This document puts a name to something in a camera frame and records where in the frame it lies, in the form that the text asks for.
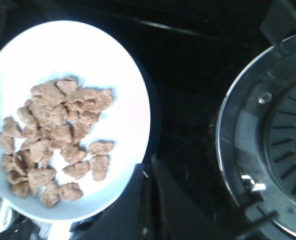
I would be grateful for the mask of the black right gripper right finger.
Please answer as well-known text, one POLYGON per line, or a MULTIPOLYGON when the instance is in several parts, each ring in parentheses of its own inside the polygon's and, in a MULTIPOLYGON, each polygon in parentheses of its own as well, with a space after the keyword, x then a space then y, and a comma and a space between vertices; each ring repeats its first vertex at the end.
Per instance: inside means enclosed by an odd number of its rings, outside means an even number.
POLYGON ((151 157, 158 186, 160 220, 164 240, 226 240, 228 233, 215 225, 185 195, 164 162, 151 157))

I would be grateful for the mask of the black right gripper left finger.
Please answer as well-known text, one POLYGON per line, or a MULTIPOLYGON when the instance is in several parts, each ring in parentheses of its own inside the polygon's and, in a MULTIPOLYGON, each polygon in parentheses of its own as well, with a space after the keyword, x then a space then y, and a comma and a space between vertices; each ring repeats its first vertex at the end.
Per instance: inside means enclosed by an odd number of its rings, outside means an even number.
POLYGON ((90 226, 76 228, 74 240, 152 239, 149 199, 144 184, 149 183, 144 164, 137 164, 123 193, 107 209, 94 216, 90 226))

